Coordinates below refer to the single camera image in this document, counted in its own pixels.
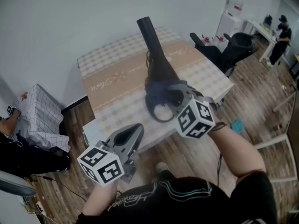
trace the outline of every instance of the checkered tablecloth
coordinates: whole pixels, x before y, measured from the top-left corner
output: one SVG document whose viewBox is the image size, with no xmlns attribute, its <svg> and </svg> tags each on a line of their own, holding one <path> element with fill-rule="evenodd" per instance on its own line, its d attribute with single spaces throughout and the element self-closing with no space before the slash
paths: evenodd
<svg viewBox="0 0 299 224">
<path fill-rule="evenodd" d="M 59 147 L 69 152 L 70 138 L 59 134 L 59 125 L 64 118 L 61 110 L 39 85 L 22 94 L 14 105 L 22 111 L 16 131 L 30 145 L 45 149 Z"/>
<path fill-rule="evenodd" d="M 162 45 L 182 40 L 180 36 L 164 28 L 157 28 L 156 32 Z M 78 59 L 83 81 L 88 79 L 91 74 L 100 72 L 117 61 L 145 50 L 147 47 L 144 39 L 138 33 L 90 52 Z M 191 65 L 182 65 L 176 72 L 181 79 L 186 80 L 204 96 L 214 98 L 216 102 L 220 101 L 233 86 L 233 83 L 204 56 Z M 141 85 L 99 110 L 92 107 L 103 136 L 107 138 L 113 131 L 121 127 L 141 123 L 145 130 L 139 147 L 139 152 L 141 152 L 174 133 L 173 122 L 159 123 L 150 116 L 144 98 L 144 85 Z M 170 111 L 165 111 L 165 109 L 157 110 L 156 114 L 160 119 L 170 116 Z"/>
</svg>

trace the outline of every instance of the black office chair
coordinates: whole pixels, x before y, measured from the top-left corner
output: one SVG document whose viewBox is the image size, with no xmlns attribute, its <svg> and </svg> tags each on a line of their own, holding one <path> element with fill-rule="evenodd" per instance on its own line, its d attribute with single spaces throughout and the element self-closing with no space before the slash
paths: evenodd
<svg viewBox="0 0 299 224">
<path fill-rule="evenodd" d="M 258 50 L 252 42 L 254 36 L 242 32 L 236 33 L 232 37 L 224 34 L 224 37 L 228 39 L 228 46 L 223 53 L 216 46 L 205 46 L 195 33 L 190 33 L 190 37 L 195 42 L 195 48 L 227 77 L 233 73 L 237 62 L 249 57 Z"/>
</svg>

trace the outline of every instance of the person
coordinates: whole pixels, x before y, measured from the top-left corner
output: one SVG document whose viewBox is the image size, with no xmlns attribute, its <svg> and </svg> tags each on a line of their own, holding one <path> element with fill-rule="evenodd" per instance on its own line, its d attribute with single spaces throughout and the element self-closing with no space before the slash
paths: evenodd
<svg viewBox="0 0 299 224">
<path fill-rule="evenodd" d="M 159 163 L 156 165 L 159 182 L 128 190 L 118 197 L 117 182 L 105 187 L 96 185 L 77 224 L 161 219 L 198 223 L 277 223 L 272 185 L 259 152 L 227 126 L 210 132 L 209 136 L 237 177 L 230 198 L 206 180 L 175 178 L 166 164 Z"/>
<path fill-rule="evenodd" d="M 276 28 L 277 31 L 282 30 L 281 34 L 279 35 L 278 42 L 275 44 L 272 54 L 269 57 L 270 61 L 267 61 L 267 65 L 269 67 L 273 67 L 274 64 L 279 60 L 282 54 L 285 52 L 287 46 L 292 37 L 292 30 L 289 27 L 288 20 L 286 16 L 281 15 L 280 19 L 281 23 Z"/>
<path fill-rule="evenodd" d="M 68 154 L 57 156 L 40 148 L 29 146 L 24 138 L 19 140 L 10 137 L 17 125 L 20 112 L 15 109 L 12 116 L 5 120 L 0 117 L 0 170 L 28 177 L 31 174 L 43 174 L 70 168 Z"/>
</svg>

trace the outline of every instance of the wooden floor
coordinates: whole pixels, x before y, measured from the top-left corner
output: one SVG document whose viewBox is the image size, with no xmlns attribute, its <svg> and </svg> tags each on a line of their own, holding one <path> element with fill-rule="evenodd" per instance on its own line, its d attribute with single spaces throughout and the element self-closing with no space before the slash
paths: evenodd
<svg viewBox="0 0 299 224">
<path fill-rule="evenodd" d="M 244 123 L 241 133 L 252 144 L 267 141 L 278 133 L 273 127 L 278 123 L 284 125 L 290 118 L 291 103 L 277 113 L 272 108 L 292 94 L 293 80 L 285 64 L 272 70 L 260 64 L 260 50 L 238 63 L 230 77 L 235 86 L 225 97 L 224 105 L 219 109 L 218 116 L 228 124 L 236 119 Z M 86 149 L 82 136 L 82 126 L 94 119 L 88 101 L 83 102 L 64 115 L 64 124 L 70 137 L 72 167 L 62 173 L 47 174 L 61 181 L 71 190 L 88 198 L 94 184 L 88 179 L 77 164 L 76 158 Z M 293 174 L 291 159 L 286 145 L 279 143 L 261 151 L 269 172 L 269 177 L 288 177 Z M 213 141 L 206 135 L 200 141 L 183 139 L 174 134 L 155 147 L 140 155 L 136 162 L 137 173 L 130 184 L 119 181 L 119 190 L 149 183 L 155 177 L 154 165 L 159 161 L 168 164 L 171 172 L 177 177 L 196 176 L 216 183 L 217 161 L 219 151 Z M 56 182 L 37 178 L 49 208 L 50 216 L 60 224 L 74 223 L 81 212 L 84 201 L 66 190 Z M 235 178 L 225 163 L 221 167 L 220 187 L 228 194 L 235 187 Z M 280 223 L 286 223 L 287 212 L 299 205 L 298 182 L 273 184 L 275 200 Z"/>
</svg>

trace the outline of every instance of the cap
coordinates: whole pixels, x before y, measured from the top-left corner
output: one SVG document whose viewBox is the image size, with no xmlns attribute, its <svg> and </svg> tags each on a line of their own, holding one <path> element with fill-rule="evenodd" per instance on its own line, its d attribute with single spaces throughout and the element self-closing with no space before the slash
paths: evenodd
<svg viewBox="0 0 299 224">
<path fill-rule="evenodd" d="M 285 15 L 281 15 L 279 20 L 280 20 L 282 23 L 288 21 Z"/>
</svg>

